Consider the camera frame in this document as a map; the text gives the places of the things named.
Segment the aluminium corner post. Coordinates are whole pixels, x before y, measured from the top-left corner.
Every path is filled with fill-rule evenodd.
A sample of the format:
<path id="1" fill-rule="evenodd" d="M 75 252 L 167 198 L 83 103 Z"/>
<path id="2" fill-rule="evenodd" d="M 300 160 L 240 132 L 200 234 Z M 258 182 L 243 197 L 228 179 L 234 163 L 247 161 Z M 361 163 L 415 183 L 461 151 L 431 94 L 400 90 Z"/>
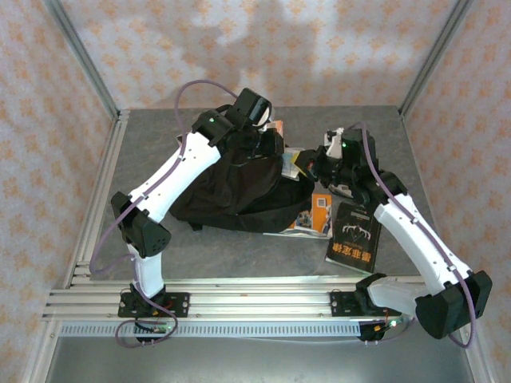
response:
<path id="1" fill-rule="evenodd" d="M 412 82 L 403 102 L 398 108 L 399 116 L 405 120 L 409 115 L 426 86 L 427 81 L 442 59 L 443 54 L 448 48 L 451 40 L 456 34 L 458 28 L 463 23 L 465 16 L 471 8 L 474 0 L 456 0 L 453 9 L 450 11 L 443 27 L 440 29 L 426 59 L 422 63 L 418 74 Z"/>
<path id="2" fill-rule="evenodd" d="M 50 12 L 57 26 L 64 35 L 69 47 L 74 53 L 75 58 L 83 68 L 85 75 L 96 91 L 99 99 L 110 117 L 116 120 L 120 114 L 110 91 L 108 90 L 103 78 L 101 77 L 96 65 L 91 58 L 89 51 L 85 47 L 77 28 L 73 24 L 61 0 L 42 0 L 47 10 Z"/>

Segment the aluminium frame strut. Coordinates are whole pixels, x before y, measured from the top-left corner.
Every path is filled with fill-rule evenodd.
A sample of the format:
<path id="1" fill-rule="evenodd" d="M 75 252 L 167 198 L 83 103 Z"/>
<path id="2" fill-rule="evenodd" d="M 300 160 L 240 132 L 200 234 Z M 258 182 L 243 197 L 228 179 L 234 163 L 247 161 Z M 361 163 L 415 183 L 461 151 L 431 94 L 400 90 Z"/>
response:
<path id="1" fill-rule="evenodd" d="M 476 322 L 475 333 L 470 346 L 464 349 L 469 370 L 474 383 L 494 383 L 494 372 L 487 346 L 485 344 L 484 332 L 481 325 Z"/>
<path id="2" fill-rule="evenodd" d="M 60 332 L 60 321 L 41 323 L 21 383 L 46 383 Z"/>

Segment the black backpack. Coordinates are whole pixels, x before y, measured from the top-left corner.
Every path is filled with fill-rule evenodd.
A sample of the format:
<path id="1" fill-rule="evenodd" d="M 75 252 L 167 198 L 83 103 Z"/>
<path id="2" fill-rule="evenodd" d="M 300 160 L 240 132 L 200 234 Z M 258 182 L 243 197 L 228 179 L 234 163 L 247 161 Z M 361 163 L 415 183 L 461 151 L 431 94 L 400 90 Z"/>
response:
<path id="1" fill-rule="evenodd" d="M 228 151 L 203 171 L 169 208 L 193 230 L 279 233 L 311 206 L 315 183 L 282 175 L 283 138 L 275 130 L 258 139 L 230 139 Z"/>

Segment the orange white magazine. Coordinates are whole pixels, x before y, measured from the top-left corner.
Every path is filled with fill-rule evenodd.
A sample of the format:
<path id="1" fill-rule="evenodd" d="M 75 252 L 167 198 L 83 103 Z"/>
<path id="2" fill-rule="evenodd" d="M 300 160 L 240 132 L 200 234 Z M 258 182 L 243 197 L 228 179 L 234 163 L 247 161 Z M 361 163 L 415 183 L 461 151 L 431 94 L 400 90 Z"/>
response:
<path id="1" fill-rule="evenodd" d="M 330 239 L 332 237 L 332 197 L 313 193 L 293 223 L 279 236 Z"/>

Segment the aluminium base frame rail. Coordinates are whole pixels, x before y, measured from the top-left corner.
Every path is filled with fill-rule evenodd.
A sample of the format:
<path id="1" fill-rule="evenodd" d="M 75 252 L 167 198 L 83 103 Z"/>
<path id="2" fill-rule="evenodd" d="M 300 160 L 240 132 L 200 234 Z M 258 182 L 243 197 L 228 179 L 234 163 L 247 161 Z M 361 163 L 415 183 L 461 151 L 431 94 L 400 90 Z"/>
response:
<path id="1" fill-rule="evenodd" d="M 269 278 L 167 280 L 170 292 L 190 294 L 188 321 L 332 321 L 333 290 L 353 291 L 361 276 L 327 275 Z M 115 321 L 126 281 L 76 277 L 69 289 L 51 290 L 42 317 L 61 321 Z"/>

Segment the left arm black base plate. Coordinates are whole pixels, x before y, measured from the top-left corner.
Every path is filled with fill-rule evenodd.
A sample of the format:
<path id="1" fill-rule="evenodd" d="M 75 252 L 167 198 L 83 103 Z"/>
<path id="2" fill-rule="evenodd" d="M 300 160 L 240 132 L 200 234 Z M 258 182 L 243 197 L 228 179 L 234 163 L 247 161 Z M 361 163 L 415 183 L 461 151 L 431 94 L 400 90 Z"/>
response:
<path id="1" fill-rule="evenodd" d="M 188 316 L 190 293 L 160 292 L 152 297 L 151 301 L 170 311 L 177 318 Z M 119 318 L 169 318 L 164 311 L 146 302 L 138 293 L 130 291 L 121 293 L 117 316 Z"/>

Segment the black book orange characters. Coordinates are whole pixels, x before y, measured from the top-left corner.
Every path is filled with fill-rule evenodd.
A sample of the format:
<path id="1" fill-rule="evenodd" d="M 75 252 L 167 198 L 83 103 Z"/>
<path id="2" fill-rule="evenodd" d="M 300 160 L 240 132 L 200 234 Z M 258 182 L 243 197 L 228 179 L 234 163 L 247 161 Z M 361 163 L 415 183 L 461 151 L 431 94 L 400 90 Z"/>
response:
<path id="1" fill-rule="evenodd" d="M 325 260 L 366 274 L 374 272 L 382 225 L 363 207 L 341 202 Z"/>

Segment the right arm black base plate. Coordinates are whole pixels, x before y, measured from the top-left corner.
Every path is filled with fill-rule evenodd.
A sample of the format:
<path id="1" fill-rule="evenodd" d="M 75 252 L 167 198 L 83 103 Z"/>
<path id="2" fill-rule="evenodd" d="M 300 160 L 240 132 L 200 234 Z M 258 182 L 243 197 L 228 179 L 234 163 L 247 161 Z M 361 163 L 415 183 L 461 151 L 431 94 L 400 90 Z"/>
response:
<path id="1" fill-rule="evenodd" d="M 329 293 L 333 317 L 398 317 L 402 313 L 389 308 L 362 304 L 354 291 L 333 290 Z"/>

